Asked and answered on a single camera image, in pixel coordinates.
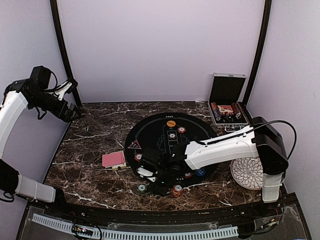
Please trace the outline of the red poker chip stack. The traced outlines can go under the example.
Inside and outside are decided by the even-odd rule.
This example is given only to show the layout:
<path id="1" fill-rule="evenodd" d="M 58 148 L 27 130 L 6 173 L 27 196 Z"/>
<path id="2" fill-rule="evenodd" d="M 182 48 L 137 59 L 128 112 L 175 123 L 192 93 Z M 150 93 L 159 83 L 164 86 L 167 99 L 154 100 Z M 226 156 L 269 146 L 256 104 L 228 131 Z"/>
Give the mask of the red poker chip stack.
<path id="1" fill-rule="evenodd" d="M 173 197 L 179 197 L 182 193 L 183 187 L 179 184 L 176 184 L 171 188 L 171 194 Z"/>

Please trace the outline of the black poker chip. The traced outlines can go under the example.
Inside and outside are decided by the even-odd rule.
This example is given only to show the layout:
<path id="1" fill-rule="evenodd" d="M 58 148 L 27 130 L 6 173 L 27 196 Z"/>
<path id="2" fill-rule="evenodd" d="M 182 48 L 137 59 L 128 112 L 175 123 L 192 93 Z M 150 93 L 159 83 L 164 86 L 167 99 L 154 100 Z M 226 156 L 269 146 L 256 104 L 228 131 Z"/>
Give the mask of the black poker chip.
<path id="1" fill-rule="evenodd" d="M 172 140 L 172 139 L 175 139 L 175 138 L 176 138 L 176 135 L 174 133 L 170 133 L 169 134 L 169 139 Z"/>

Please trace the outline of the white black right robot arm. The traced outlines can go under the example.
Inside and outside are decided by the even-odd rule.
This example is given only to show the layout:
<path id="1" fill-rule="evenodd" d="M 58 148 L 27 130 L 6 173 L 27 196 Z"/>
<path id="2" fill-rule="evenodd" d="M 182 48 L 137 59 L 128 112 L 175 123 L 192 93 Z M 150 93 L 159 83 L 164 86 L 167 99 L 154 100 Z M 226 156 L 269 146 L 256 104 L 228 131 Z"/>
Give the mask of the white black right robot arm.
<path id="1" fill-rule="evenodd" d="M 155 168 L 158 186 L 170 186 L 190 170 L 240 158 L 258 157 L 262 165 L 262 201 L 255 213 L 266 217 L 279 198 L 282 174 L 289 166 L 281 134 L 263 117 L 253 118 L 252 125 L 219 137 L 176 144 L 164 166 Z"/>

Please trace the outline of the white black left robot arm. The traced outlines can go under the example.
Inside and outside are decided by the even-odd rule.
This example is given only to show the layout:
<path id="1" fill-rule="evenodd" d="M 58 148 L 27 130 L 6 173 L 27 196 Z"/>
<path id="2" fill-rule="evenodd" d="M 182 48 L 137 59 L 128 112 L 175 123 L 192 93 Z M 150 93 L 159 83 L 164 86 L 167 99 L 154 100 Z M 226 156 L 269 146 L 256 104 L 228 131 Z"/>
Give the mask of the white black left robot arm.
<path id="1" fill-rule="evenodd" d="M 4 151 L 10 133 L 25 109 L 42 109 L 66 123 L 80 118 L 78 108 L 63 99 L 76 86 L 75 81 L 65 81 L 56 90 L 45 90 L 36 78 L 10 84 L 0 106 L 0 151 Z M 67 218 L 71 213 L 62 189 L 25 177 L 3 160 L 0 162 L 0 189 L 10 195 L 8 202 L 13 202 L 14 195 L 19 195 L 31 201 L 51 203 L 51 210 L 60 218 Z"/>

